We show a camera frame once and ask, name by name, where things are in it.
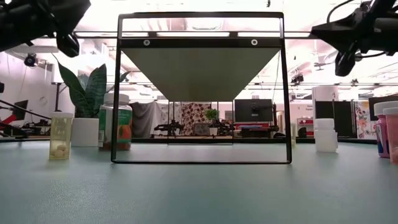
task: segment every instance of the computer monitor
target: computer monitor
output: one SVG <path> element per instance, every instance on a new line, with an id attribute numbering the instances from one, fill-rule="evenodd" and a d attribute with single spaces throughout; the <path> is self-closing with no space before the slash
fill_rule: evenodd
<path id="1" fill-rule="evenodd" d="M 272 100 L 235 100 L 235 122 L 273 121 Z"/>
<path id="2" fill-rule="evenodd" d="M 20 102 L 14 103 L 14 105 L 26 110 L 27 109 L 27 102 L 28 102 L 27 100 L 24 100 L 24 101 L 20 101 Z M 12 114 L 15 115 L 15 117 L 16 117 L 15 121 L 23 121 L 23 120 L 25 120 L 26 112 L 23 111 L 23 110 L 19 110 L 17 108 L 13 108 Z"/>
<path id="3" fill-rule="evenodd" d="M 371 121 L 377 121 L 377 116 L 374 115 L 374 104 L 388 101 L 398 101 L 398 96 L 383 96 L 369 98 L 369 112 Z"/>

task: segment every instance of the table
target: table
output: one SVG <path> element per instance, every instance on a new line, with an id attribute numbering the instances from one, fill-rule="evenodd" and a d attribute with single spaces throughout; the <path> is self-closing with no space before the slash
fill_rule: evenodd
<path id="1" fill-rule="evenodd" d="M 284 153 L 283 144 L 212 146 Z M 137 157 L 210 146 L 134 144 Z M 48 161 L 48 142 L 0 143 L 1 223 L 395 223 L 398 166 L 376 146 L 340 144 L 319 154 L 298 144 L 293 163 L 264 166 L 112 164 L 74 148 Z"/>

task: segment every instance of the clear plastic jar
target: clear plastic jar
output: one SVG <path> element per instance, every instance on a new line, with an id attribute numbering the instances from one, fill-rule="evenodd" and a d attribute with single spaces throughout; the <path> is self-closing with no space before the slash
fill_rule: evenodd
<path id="1" fill-rule="evenodd" d="M 69 159 L 72 113 L 51 114 L 50 159 Z"/>
<path id="2" fill-rule="evenodd" d="M 111 150 L 112 140 L 112 113 L 113 113 L 113 93 L 104 96 L 104 104 L 99 109 L 99 139 L 98 146 L 102 150 Z M 119 114 L 118 114 L 118 143 L 117 150 L 130 150 L 131 128 L 132 128 L 132 109 L 129 106 L 129 96 L 119 95 Z"/>

